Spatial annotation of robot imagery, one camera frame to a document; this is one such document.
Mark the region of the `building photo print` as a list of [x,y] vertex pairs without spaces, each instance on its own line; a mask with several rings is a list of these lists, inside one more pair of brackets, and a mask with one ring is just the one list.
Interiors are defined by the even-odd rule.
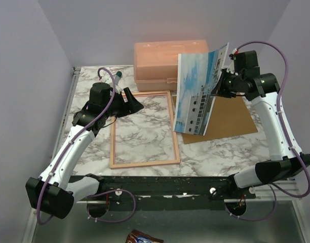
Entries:
[[211,117],[216,87],[229,44],[207,53],[178,55],[174,131],[205,135]]

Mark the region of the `brown fibreboard backing board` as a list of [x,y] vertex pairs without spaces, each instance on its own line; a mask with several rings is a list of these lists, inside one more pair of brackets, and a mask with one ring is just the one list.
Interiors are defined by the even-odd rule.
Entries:
[[241,97],[233,99],[216,98],[204,135],[184,133],[185,126],[180,126],[179,124],[174,124],[172,128],[174,131],[182,134],[184,144],[193,144],[257,132],[257,127]]

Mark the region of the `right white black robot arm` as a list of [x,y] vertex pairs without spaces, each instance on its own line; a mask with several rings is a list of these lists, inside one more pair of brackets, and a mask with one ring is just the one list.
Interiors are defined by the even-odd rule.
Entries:
[[231,176],[226,193],[238,198],[244,188],[273,183],[299,174],[310,166],[310,154],[304,154],[296,142],[282,107],[280,86],[272,73],[262,74],[255,51],[230,55],[234,70],[224,68],[213,95],[234,98],[244,94],[259,115],[268,142],[269,160]]

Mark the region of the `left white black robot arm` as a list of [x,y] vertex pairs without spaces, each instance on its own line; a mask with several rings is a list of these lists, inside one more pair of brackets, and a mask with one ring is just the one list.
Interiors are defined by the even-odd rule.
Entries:
[[74,114],[69,134],[50,165],[38,178],[30,177],[26,182],[31,207],[37,212],[63,219],[75,202],[87,196],[102,199],[105,187],[101,184],[101,177],[88,174],[71,183],[72,172],[109,117],[121,118],[143,108],[129,88],[117,91],[107,83],[94,83],[89,100]]

